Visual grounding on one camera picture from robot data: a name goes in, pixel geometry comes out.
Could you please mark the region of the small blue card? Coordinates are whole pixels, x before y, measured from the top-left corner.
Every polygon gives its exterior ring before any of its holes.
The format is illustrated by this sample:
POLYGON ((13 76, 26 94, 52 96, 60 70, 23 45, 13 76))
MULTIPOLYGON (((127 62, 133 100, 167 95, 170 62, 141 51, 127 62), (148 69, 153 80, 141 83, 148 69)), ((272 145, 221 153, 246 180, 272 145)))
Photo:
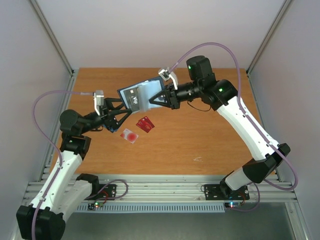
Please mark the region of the small blue card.
POLYGON ((107 129, 109 132, 111 132, 111 133, 115 133, 115 132, 118 131, 118 128, 113 128, 113 127, 111 127, 111 126, 106 127, 106 129, 107 129))

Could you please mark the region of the blue card holder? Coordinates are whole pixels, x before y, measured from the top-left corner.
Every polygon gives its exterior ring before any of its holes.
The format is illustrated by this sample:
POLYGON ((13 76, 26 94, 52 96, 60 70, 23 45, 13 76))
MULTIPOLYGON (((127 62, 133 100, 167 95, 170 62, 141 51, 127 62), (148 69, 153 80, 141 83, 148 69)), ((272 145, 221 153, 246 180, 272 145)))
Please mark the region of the blue card holder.
POLYGON ((148 110, 151 110, 153 108, 150 108, 149 99, 164 89, 164 83, 161 77, 154 77, 150 78, 144 81, 140 81, 136 84, 130 85, 131 86, 137 86, 138 92, 139 92, 139 101, 140 101, 140 111, 141 113, 145 113, 148 110))

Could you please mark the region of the black VIP card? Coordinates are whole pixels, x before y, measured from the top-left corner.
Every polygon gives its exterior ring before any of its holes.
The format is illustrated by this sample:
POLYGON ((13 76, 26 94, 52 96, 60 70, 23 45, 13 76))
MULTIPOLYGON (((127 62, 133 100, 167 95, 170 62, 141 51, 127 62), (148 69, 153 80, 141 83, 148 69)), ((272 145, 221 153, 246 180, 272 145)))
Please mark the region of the black VIP card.
POLYGON ((130 109, 132 113, 137 113, 140 111, 140 98, 138 86, 121 88, 117 90, 117 93, 126 109, 130 109))

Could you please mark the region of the white card red circle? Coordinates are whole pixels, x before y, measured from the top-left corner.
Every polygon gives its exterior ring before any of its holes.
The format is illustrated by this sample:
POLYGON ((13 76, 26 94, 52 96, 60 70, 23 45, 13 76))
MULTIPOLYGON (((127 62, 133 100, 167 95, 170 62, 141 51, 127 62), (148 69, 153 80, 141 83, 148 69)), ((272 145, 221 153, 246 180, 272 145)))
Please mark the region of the white card red circle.
POLYGON ((133 143, 138 139, 138 137, 139 137, 136 133, 132 132, 131 130, 129 130, 129 129, 127 129, 127 128, 123 130, 123 132, 120 134, 120 136, 121 136, 123 139, 129 141, 129 142, 132 143, 132 144, 133 144, 133 143))

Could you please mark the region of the red VIP card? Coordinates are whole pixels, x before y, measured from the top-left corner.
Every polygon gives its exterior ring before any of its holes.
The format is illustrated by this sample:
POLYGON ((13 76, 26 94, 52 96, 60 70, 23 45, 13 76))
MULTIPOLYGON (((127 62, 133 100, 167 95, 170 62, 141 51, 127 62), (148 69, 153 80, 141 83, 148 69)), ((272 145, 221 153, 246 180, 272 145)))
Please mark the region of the red VIP card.
POLYGON ((146 133, 149 133, 155 127, 152 122, 146 119, 139 120, 136 126, 146 133))

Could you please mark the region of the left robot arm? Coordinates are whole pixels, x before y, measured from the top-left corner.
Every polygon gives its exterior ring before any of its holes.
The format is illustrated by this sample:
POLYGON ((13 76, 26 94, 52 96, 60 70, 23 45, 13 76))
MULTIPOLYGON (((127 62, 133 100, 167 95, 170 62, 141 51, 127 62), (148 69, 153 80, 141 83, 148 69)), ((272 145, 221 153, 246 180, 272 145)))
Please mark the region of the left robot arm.
POLYGON ((82 116, 73 109, 59 117, 62 142, 57 161, 36 197, 28 206, 20 206, 16 219, 24 240, 60 240, 70 216, 86 198, 96 199, 101 193, 96 175, 80 174, 70 190, 68 183, 89 151, 91 138, 85 133, 99 127, 115 132, 131 115, 119 98, 94 101, 95 111, 82 116))

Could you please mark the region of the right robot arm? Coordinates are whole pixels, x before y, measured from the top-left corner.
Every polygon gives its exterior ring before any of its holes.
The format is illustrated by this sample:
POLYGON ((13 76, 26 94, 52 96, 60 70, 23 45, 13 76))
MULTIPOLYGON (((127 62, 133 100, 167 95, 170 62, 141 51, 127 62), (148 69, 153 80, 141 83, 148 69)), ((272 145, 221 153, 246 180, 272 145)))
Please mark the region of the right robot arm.
POLYGON ((259 184, 273 172, 290 153, 286 143, 278 143, 248 111, 235 86, 226 79, 217 80, 210 60, 198 55, 186 62, 191 82, 178 84, 177 76, 168 68, 158 71, 159 76, 172 83, 149 99, 151 104, 179 109, 181 102, 201 101, 218 112, 236 131, 248 147, 252 159, 225 176, 219 183, 224 198, 234 197, 249 183, 259 184))

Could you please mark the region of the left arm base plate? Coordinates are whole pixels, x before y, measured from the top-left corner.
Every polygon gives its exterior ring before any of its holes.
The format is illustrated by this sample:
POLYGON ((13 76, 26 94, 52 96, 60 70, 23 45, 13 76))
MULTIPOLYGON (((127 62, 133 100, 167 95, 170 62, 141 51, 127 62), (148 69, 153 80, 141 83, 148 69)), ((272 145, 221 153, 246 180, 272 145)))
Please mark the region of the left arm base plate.
POLYGON ((108 197, 107 200, 114 200, 114 197, 116 197, 116 193, 117 193, 117 185, 112 183, 104 187, 102 191, 99 194, 97 194, 93 199, 105 200, 106 197, 108 197))

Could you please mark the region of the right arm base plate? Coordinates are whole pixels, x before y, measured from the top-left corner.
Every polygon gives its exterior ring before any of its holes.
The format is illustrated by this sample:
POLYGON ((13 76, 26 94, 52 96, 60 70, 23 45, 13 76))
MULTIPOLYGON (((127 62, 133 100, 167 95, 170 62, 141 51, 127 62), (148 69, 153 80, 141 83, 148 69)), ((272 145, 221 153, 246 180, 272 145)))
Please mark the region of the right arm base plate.
POLYGON ((249 190, 246 185, 236 191, 232 191, 230 196, 224 196, 218 184, 203 184, 200 190, 204 193, 206 201, 240 201, 250 199, 249 190))

